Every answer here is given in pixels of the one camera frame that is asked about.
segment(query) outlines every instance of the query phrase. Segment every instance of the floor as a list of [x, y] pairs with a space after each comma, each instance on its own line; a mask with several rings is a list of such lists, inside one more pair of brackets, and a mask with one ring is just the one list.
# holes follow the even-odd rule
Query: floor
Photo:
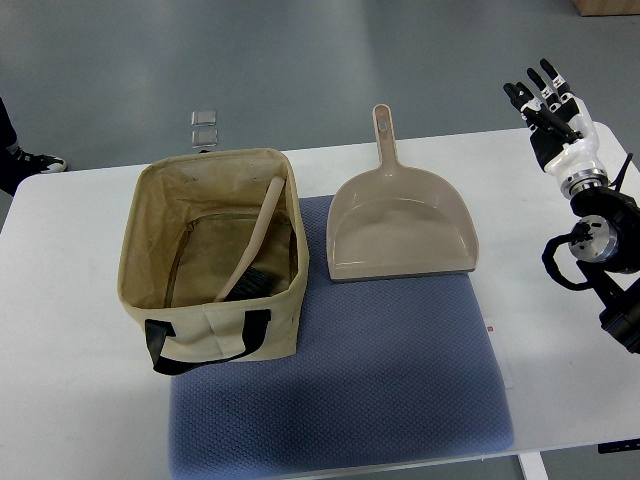
[[[582, 18], [571, 0], [5, 0], [0, 43], [0, 95], [21, 144], [73, 170], [190, 153], [190, 114], [210, 108], [219, 150], [372, 142], [376, 103], [393, 109], [398, 138], [519, 128], [502, 85], [528, 81], [542, 57], [640, 152], [640, 17]], [[10, 204], [0, 192], [2, 222]], [[640, 454], [596, 447], [543, 458], [551, 480], [640, 468]], [[357, 478], [522, 474], [503, 458]]]

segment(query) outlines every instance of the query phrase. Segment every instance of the beige dustpan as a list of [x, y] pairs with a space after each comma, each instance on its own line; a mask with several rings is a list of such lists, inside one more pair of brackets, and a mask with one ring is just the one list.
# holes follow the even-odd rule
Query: beige dustpan
[[373, 109], [380, 167], [345, 183], [327, 219], [332, 280], [471, 271], [478, 238], [458, 192], [443, 178], [402, 166], [391, 111]]

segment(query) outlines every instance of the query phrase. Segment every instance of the canvas storage bin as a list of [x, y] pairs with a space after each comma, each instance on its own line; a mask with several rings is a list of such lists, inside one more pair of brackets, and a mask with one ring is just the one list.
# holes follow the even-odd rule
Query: canvas storage bin
[[[252, 266], [271, 295], [214, 303], [235, 269], [274, 176], [285, 179]], [[271, 149], [201, 153], [146, 168], [135, 189], [118, 296], [142, 327], [154, 370], [293, 355], [309, 251], [291, 165]]]

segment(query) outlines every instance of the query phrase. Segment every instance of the sneaker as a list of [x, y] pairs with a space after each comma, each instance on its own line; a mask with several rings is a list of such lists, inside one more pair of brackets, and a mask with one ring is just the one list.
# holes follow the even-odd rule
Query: sneaker
[[67, 162], [51, 155], [32, 155], [22, 148], [18, 148], [13, 154], [14, 158], [23, 164], [33, 173], [59, 173], [67, 169]]

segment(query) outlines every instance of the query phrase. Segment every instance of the textured fabric mat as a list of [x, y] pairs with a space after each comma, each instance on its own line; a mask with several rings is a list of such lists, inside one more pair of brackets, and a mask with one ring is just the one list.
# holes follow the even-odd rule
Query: textured fabric mat
[[298, 353], [172, 379], [177, 479], [259, 478], [504, 450], [504, 385], [466, 274], [334, 284], [331, 197], [301, 199]]

